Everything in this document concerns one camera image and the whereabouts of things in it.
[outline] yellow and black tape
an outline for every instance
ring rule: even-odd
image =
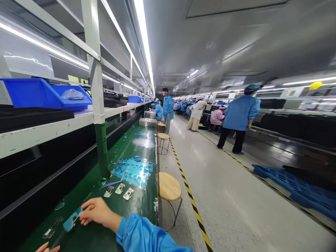
[[[177,165],[178,165],[178,168],[180,169],[180,172],[181,172],[181,176],[183,178],[183,181],[184,181],[184,185],[187,189],[187,192],[188,192],[188,195],[189,195],[189,198],[190,198],[190,201],[191,201],[191,205],[194,209],[194,212],[195,212],[195,215],[196,215],[196,219],[197,219],[197,222],[198,222],[198,225],[199,225],[199,228],[201,229],[201,232],[202,232],[202,235],[203,235],[203,239],[205,241],[205,245],[208,249],[209,252],[212,252],[213,249],[212,249],[212,246],[210,244],[210,240],[209,240],[209,237],[208,235],[206,234],[206,231],[205,231],[205,228],[204,228],[204,225],[203,225],[203,222],[202,222],[202,219],[200,217],[200,214],[198,213],[198,210],[197,210],[197,207],[196,207],[196,203],[194,201],[194,198],[193,198],[193,195],[191,194],[191,190],[188,186],[188,182],[184,176],[184,173],[183,173],[183,170],[182,170],[182,167],[181,167],[181,164],[180,164],[180,161],[177,157],[177,154],[176,154],[176,151],[174,149],[174,146],[173,146],[173,143],[171,141],[171,139],[169,139],[169,142],[170,142],[170,145],[171,145],[171,148],[173,149],[173,152],[174,152],[174,155],[175,155],[175,159],[176,159],[176,162],[177,162]]]
[[[212,142],[214,145],[217,145],[216,143],[214,143],[213,141],[211,141],[209,138],[207,138],[205,135],[203,135],[201,132],[200,133],[202,136],[204,136],[206,139],[208,139],[210,142]],[[248,170],[250,173],[252,173],[255,177],[257,177],[258,179],[260,179],[262,182],[264,182],[268,187],[270,187],[271,189],[273,189],[277,194],[281,195],[282,197],[284,197],[285,199],[287,199],[288,201],[290,201],[295,207],[299,208],[301,211],[303,211],[305,214],[307,214],[311,219],[313,219],[314,221],[316,221],[317,223],[319,223],[321,226],[323,226],[325,229],[327,229],[329,232],[331,232],[332,234],[336,235],[336,230],[334,230],[333,228],[327,226],[322,220],[316,218],[314,215],[312,215],[310,212],[308,212],[305,208],[303,208],[302,206],[300,206],[298,203],[296,203],[295,201],[293,201],[290,197],[288,197],[286,194],[284,194],[283,192],[279,191],[277,188],[275,188],[271,183],[269,183],[267,180],[265,180],[264,178],[260,177],[258,174],[256,174],[253,170],[251,170],[250,168],[248,168],[247,166],[245,166],[242,162],[240,162],[238,159],[236,159],[234,156],[232,156],[230,153],[228,153],[227,151],[223,150],[226,154],[228,154],[230,157],[232,157],[234,160],[236,160],[239,164],[241,164],[246,170]]]

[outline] small metal bracket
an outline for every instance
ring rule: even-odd
[[[131,194],[134,193],[134,190],[132,188],[129,188],[127,190],[127,192],[124,194],[123,198],[126,200],[126,201],[129,201],[130,198],[131,198]]]
[[[115,193],[118,194],[118,195],[121,195],[124,187],[125,187],[125,185],[123,183],[120,183],[120,185],[116,189]]]
[[[105,198],[110,198],[113,189],[114,189],[114,187],[110,185],[110,186],[107,188],[107,190],[106,190],[106,192],[105,192],[105,194],[104,194],[104,197],[105,197]]]
[[[49,239],[51,238],[55,231],[56,231],[56,227],[57,225],[62,222],[64,220],[63,217],[58,217],[55,219],[55,223],[51,226],[51,228],[48,229],[48,231],[42,236],[43,239]]]

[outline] black tray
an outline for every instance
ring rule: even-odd
[[[104,100],[104,107],[112,107],[112,108],[117,108],[117,107],[122,107],[126,106],[127,101],[126,100]]]
[[[0,133],[74,118],[73,110],[42,107],[0,108]]]

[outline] blue sleeve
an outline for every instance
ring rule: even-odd
[[[252,120],[256,117],[256,115],[259,113],[260,111],[260,100],[256,99],[254,101],[254,103],[252,104],[250,111],[248,112],[248,119]]]
[[[132,213],[127,220],[125,217],[122,218],[117,232],[117,242],[125,252],[193,251],[189,247],[178,246],[168,233],[153,225],[147,218],[140,217],[135,213]]]
[[[174,111],[174,101],[171,96],[168,97],[168,113],[171,113]]]

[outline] blue plastic bin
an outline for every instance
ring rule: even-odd
[[[142,100],[141,100],[141,97],[139,97],[139,96],[129,95],[128,96],[128,102],[129,103],[142,103]]]
[[[44,79],[0,79],[3,80],[15,108],[47,107],[53,109],[68,109],[81,111],[92,105],[91,97],[81,86],[52,85]],[[85,100],[68,100],[61,96],[64,91],[75,89],[83,93]]]

